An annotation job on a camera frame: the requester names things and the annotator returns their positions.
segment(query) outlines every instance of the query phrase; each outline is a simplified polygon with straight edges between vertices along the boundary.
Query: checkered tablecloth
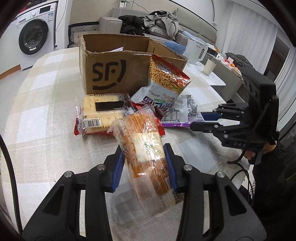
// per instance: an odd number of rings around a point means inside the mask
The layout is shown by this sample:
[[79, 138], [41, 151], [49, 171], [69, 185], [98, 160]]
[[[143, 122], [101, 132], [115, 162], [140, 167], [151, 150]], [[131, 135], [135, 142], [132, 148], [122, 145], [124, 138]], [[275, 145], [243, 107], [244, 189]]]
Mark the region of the checkered tablecloth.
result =
[[[78, 56], [78, 48], [71, 48], [40, 58], [20, 87], [10, 110], [3, 138], [15, 170], [23, 227], [65, 171], [86, 172], [103, 163], [118, 146], [112, 136], [82, 138], [73, 134], [76, 106], [83, 93]], [[192, 83], [185, 92], [193, 96], [201, 111], [212, 111], [223, 103], [203, 79], [188, 74]], [[228, 120], [220, 123], [231, 124]], [[175, 154], [201, 172], [214, 174], [222, 170], [230, 177], [238, 170], [236, 165], [225, 163], [236, 159], [240, 151], [222, 147], [211, 134], [167, 128], [162, 140], [170, 143]], [[4, 158], [1, 158], [1, 176], [6, 205], [15, 224]], [[243, 179], [241, 173], [234, 179], [235, 185], [239, 187]], [[182, 203], [153, 218], [147, 217], [133, 196], [125, 169], [116, 192], [106, 194], [106, 202], [114, 240], [176, 239]], [[84, 235], [83, 193], [80, 214], [80, 229]]]

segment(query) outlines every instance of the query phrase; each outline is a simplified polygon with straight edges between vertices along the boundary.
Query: gray clothing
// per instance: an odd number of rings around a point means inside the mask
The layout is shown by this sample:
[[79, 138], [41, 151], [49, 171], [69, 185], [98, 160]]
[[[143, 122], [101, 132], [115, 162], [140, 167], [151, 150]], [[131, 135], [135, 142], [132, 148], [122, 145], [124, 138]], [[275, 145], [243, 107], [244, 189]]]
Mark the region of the gray clothing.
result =
[[144, 17], [144, 25], [152, 35], [166, 39], [175, 39], [179, 30], [177, 16], [167, 12], [165, 15], [149, 15]]

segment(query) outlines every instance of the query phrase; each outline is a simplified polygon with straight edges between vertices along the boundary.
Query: black jacket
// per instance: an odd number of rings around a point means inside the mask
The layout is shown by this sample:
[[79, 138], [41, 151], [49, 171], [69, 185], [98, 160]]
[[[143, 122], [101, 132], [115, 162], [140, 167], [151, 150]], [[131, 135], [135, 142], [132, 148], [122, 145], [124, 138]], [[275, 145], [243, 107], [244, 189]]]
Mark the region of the black jacket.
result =
[[235, 67], [253, 67], [253, 65], [247, 60], [247, 58], [240, 54], [226, 53], [226, 57], [233, 59]]
[[287, 166], [293, 162], [295, 155], [287, 153], [278, 143], [253, 168], [256, 182], [253, 208], [266, 229], [266, 240], [296, 240], [296, 182], [286, 180], [286, 173], [291, 172]]
[[142, 28], [144, 27], [143, 19], [132, 15], [120, 16], [118, 19], [122, 20], [121, 34], [145, 36]]

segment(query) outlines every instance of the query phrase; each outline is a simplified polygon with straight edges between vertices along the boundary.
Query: black label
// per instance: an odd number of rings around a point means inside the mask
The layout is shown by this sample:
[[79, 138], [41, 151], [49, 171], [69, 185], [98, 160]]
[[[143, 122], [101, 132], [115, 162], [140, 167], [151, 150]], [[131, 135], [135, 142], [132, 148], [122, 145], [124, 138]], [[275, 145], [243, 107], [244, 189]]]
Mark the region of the black label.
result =
[[109, 102], [95, 102], [95, 104], [96, 104], [96, 111], [126, 109], [126, 106], [123, 100], [109, 101]]
[[[119, 76], [116, 80], [116, 82], [109, 84], [109, 85], [103, 85], [103, 86], [96, 86], [93, 85], [93, 90], [106, 90], [111, 87], [116, 86], [120, 81], [123, 79], [125, 73], [126, 73], [126, 60], [121, 59], [120, 60], [120, 65], [121, 65], [121, 70], [119, 73]], [[118, 62], [108, 62], [105, 64], [103, 63], [94, 63], [93, 64], [93, 73], [97, 74], [97, 78], [93, 78], [93, 82], [98, 82], [101, 81], [104, 77], [104, 81], [109, 81], [109, 77], [113, 74], [116, 74], [116, 69], [113, 68], [114, 66], [119, 66]]]

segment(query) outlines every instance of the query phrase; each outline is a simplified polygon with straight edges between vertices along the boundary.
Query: curtain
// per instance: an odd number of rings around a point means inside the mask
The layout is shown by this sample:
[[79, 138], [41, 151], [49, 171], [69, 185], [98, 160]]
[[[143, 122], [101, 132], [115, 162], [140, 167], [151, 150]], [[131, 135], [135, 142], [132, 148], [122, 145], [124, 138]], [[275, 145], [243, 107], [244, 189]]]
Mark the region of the curtain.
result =
[[[237, 3], [228, 2], [224, 13], [222, 27], [218, 26], [218, 49], [223, 54], [244, 55], [263, 74], [274, 48], [278, 28], [265, 17]], [[223, 25], [228, 18], [225, 29]]]
[[281, 130], [296, 112], [296, 48], [293, 45], [275, 84], [279, 97], [278, 130]]

